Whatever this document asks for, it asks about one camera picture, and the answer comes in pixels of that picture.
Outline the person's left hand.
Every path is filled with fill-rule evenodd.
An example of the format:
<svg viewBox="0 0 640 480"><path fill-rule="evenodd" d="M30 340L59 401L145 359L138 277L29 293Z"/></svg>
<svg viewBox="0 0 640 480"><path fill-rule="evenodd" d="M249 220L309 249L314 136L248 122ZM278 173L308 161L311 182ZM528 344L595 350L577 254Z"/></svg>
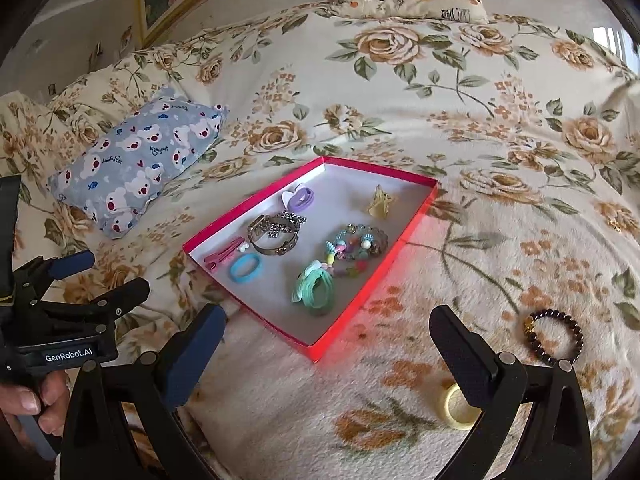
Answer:
<svg viewBox="0 0 640 480"><path fill-rule="evenodd" d="M14 422L17 416L39 416L38 425L45 434L61 437L70 404L70 378L56 370L43 379L39 393L27 387L1 384L1 413Z"/></svg>

